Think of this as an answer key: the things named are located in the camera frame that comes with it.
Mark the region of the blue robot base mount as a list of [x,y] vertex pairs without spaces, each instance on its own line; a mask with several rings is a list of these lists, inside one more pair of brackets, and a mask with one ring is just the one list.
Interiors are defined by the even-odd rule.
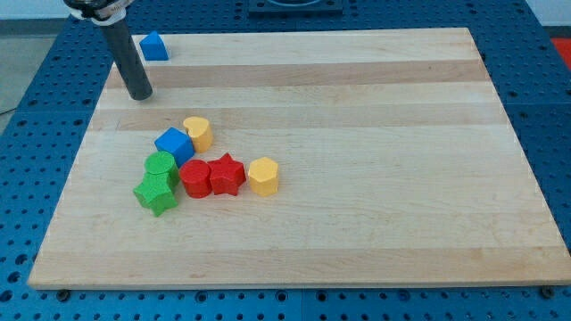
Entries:
[[344,0],[249,0],[248,14],[340,13]]

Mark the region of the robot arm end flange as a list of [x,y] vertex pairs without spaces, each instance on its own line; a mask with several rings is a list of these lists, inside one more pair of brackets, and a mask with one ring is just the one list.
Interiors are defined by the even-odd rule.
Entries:
[[107,21],[123,14],[134,0],[63,0],[70,13],[77,19]]

